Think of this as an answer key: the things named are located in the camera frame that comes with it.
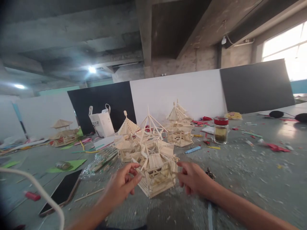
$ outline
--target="black object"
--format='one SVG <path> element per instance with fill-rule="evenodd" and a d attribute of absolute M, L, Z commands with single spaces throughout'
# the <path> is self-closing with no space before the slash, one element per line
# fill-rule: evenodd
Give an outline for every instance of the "black object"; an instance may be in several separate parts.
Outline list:
<path fill-rule="evenodd" d="M 111 121 L 113 128 L 118 130 L 125 120 L 124 110 L 128 118 L 136 123 L 130 82 L 120 82 L 104 86 L 68 91 L 80 127 L 84 135 L 95 132 L 89 118 L 89 107 L 93 106 L 93 114 L 101 113 L 105 104 L 111 106 Z"/>
<path fill-rule="evenodd" d="M 274 118 L 281 118 L 284 116 L 284 112 L 282 111 L 272 111 L 269 113 L 270 117 L 274 117 Z"/>
<path fill-rule="evenodd" d="M 82 169 L 65 176 L 55 191 L 52 193 L 51 198 L 59 206 L 62 207 L 70 201 L 75 189 L 77 188 L 78 182 L 80 180 L 79 175 L 81 172 Z M 51 212 L 54 212 L 54 209 L 48 203 L 46 203 L 40 211 L 39 216 L 44 217 Z"/>
<path fill-rule="evenodd" d="M 252 113 L 294 105 L 284 59 L 221 69 L 228 111 Z"/>
<path fill-rule="evenodd" d="M 295 116 L 295 119 L 301 123 L 307 123 L 307 113 L 300 113 Z"/>

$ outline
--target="green paper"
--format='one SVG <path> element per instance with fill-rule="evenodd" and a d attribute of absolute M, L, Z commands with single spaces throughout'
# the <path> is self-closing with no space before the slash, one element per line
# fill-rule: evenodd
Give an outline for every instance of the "green paper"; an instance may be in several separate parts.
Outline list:
<path fill-rule="evenodd" d="M 77 135 L 78 135 L 78 136 L 83 136 L 82 129 L 79 129 L 79 130 L 78 130 Z"/>
<path fill-rule="evenodd" d="M 82 165 L 87 159 L 83 159 L 83 160 L 74 160 L 74 161 L 67 161 L 68 163 L 70 163 L 70 167 L 66 170 L 61 170 L 58 169 L 56 167 L 52 167 L 50 169 L 48 169 L 46 172 L 48 173 L 62 173 L 62 172 L 68 172 L 68 171 L 74 171 L 76 170 L 80 165 Z"/>
<path fill-rule="evenodd" d="M 73 146 L 74 146 L 74 143 L 75 143 L 75 142 L 72 142 L 72 143 L 70 143 L 70 144 L 68 144 L 68 145 L 64 146 L 63 148 L 60 148 L 60 150 L 70 149 L 71 147 L 73 147 Z"/>
<path fill-rule="evenodd" d="M 9 168 L 9 167 L 12 167 L 12 166 L 19 164 L 19 163 L 20 163 L 20 161 L 12 161 L 12 162 L 6 164 L 5 166 L 3 166 L 3 168 Z"/>

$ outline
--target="white paper bag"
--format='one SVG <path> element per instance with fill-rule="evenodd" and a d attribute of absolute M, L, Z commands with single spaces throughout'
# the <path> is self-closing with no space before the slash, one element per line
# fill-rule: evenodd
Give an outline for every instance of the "white paper bag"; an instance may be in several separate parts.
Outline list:
<path fill-rule="evenodd" d="M 99 137 L 108 137 L 114 134 L 113 124 L 110 118 L 111 107 L 104 109 L 101 113 L 92 114 L 93 107 L 90 106 L 89 118 L 95 128 L 96 133 Z"/>

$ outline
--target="window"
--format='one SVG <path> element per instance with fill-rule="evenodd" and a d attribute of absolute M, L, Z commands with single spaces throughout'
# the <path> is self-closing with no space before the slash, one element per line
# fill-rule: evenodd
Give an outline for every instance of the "window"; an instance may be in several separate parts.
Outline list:
<path fill-rule="evenodd" d="M 262 61 L 282 58 L 290 81 L 307 79 L 307 21 L 264 43 Z"/>

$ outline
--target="white partition wall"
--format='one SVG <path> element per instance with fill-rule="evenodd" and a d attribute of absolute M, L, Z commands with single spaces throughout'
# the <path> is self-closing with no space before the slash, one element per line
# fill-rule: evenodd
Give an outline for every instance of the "white partition wall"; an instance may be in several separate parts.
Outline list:
<path fill-rule="evenodd" d="M 78 128 L 74 108 L 67 92 L 20 99 L 17 105 L 30 137 L 49 137 L 55 134 L 56 130 L 50 127 L 58 119 L 72 121 L 70 128 Z"/>
<path fill-rule="evenodd" d="M 138 125 L 150 114 L 162 125 L 179 99 L 190 116 L 222 116 L 227 112 L 220 71 L 207 70 L 130 82 Z"/>
<path fill-rule="evenodd" d="M 11 101 L 0 102 L 0 140 L 16 136 L 26 138 Z"/>

